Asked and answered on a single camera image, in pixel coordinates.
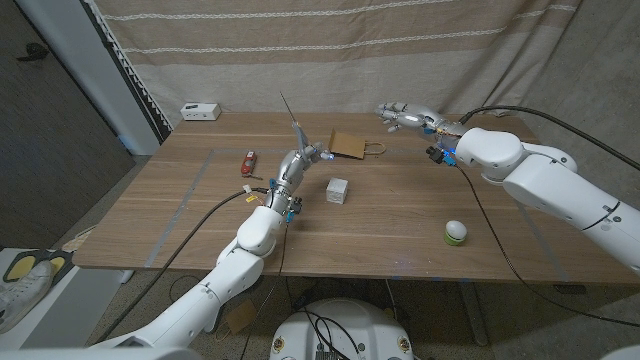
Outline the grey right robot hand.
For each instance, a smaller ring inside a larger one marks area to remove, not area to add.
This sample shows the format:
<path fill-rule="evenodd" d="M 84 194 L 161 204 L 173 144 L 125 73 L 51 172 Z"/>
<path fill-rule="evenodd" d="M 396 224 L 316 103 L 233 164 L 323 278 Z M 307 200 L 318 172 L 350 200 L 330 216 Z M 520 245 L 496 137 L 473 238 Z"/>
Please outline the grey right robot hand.
<path fill-rule="evenodd" d="M 390 125 L 389 133 L 407 128 L 424 135 L 461 138 L 468 131 L 459 122 L 451 122 L 424 105 L 387 102 L 378 105 L 374 114 L 382 119 L 385 125 Z"/>

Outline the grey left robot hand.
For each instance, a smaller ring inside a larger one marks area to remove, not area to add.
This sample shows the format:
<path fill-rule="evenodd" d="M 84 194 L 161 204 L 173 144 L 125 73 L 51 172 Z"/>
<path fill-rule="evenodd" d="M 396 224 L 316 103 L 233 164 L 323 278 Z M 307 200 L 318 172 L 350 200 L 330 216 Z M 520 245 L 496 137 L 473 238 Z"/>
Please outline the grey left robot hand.
<path fill-rule="evenodd" d="M 283 215 L 303 180 L 304 172 L 320 160 L 333 159 L 334 155 L 323 149 L 321 142 L 291 150 L 280 164 L 279 172 L 274 178 L 275 185 L 267 195 L 266 206 Z"/>

